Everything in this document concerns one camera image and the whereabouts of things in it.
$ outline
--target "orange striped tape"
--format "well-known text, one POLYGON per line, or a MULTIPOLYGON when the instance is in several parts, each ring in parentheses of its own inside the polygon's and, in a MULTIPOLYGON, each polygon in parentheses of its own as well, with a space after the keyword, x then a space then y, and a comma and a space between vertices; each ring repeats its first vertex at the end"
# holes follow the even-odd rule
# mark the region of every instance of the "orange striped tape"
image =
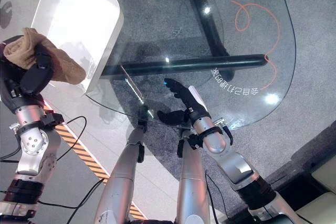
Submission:
MULTIPOLYGON (((52 110, 52 108, 46 103, 44 110, 52 110)), ((63 138, 63 140, 71 147, 75 141, 75 136, 68 131, 68 129, 64 125, 57 125, 56 132, 63 138)), ((86 164, 86 166, 99 178, 104 179, 104 185, 107 183, 109 175, 105 172, 105 170, 96 162, 96 160, 89 154, 84 146, 82 146, 82 142, 78 141, 72 150, 77 154, 77 156, 86 164)), ((147 220, 147 217, 140 211, 140 209, 132 202, 130 208, 130 214, 136 220, 147 220)))

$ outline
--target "glass table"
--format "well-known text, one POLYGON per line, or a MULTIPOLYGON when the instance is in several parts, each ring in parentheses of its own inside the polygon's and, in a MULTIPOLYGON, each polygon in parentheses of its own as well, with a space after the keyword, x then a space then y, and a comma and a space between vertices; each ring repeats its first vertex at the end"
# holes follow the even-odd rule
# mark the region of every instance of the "glass table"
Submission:
POLYGON ((233 130, 285 97, 296 58, 285 0, 118 1, 124 25, 89 98, 132 117, 145 103, 159 122, 158 110, 184 109, 163 84, 172 78, 193 85, 213 120, 233 130))

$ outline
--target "white plastic container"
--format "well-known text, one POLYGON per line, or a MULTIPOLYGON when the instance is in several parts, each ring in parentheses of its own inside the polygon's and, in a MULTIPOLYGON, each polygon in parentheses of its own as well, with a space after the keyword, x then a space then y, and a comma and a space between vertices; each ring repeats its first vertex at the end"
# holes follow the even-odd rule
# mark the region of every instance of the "white plastic container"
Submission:
POLYGON ((51 81, 55 89, 74 97, 90 92, 116 43, 123 24, 117 0, 39 0, 32 27, 64 50, 86 71, 74 86, 51 81))

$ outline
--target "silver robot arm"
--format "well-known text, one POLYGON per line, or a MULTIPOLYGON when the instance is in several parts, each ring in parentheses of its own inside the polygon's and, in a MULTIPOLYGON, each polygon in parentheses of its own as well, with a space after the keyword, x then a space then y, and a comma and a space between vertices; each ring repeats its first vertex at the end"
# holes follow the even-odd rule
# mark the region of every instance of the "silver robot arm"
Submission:
POLYGON ((38 105, 23 106, 15 113, 19 123, 13 130, 20 138, 22 155, 5 198, 0 201, 0 220, 4 223, 34 217, 37 200, 54 172, 61 142, 54 130, 60 123, 59 116, 45 115, 38 105))
MULTIPOLYGON (((200 135, 213 129, 209 117, 199 118, 193 124, 200 135)), ((286 201, 264 181, 257 170, 238 152, 234 151, 229 140, 218 132, 203 138, 206 154, 216 161, 221 172, 247 204, 248 211, 257 220, 265 221, 278 215, 286 215, 295 224, 304 224, 286 201)))
POLYGON ((187 110, 175 111, 165 114, 158 112, 162 122, 178 125, 187 119, 198 134, 197 145, 189 144, 195 148, 203 146, 220 168, 228 180, 231 188, 247 204, 248 211, 257 220, 266 221, 278 215, 286 215, 293 223, 303 224, 298 215, 291 209, 286 201, 259 175, 257 170, 238 152, 235 152, 230 140, 223 137, 223 133, 211 120, 206 106, 193 86, 184 87, 172 79, 165 79, 165 84, 186 105, 187 110))
POLYGON ((36 63, 28 70, 9 62, 3 55, 6 43, 0 44, 1 101, 16 114, 18 123, 11 125, 22 155, 15 176, 3 200, 0 200, 1 223, 29 223, 37 210, 42 194, 56 166, 56 153, 61 138, 55 126, 63 122, 60 114, 43 111, 39 94, 53 75, 53 63, 46 48, 37 45, 36 63))

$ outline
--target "beige cloth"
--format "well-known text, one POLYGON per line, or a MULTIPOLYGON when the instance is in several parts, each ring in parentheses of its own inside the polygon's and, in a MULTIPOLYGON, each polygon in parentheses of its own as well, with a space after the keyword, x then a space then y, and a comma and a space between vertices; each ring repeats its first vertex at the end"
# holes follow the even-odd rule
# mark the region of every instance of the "beige cloth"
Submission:
POLYGON ((23 28, 23 36, 6 45, 5 57, 15 65, 23 69, 29 69, 36 62, 34 47, 37 44, 45 46, 54 63, 54 75, 52 80, 63 81, 70 84, 79 84, 85 78, 85 70, 71 59, 66 52, 57 49, 50 40, 39 34, 33 28, 23 28))

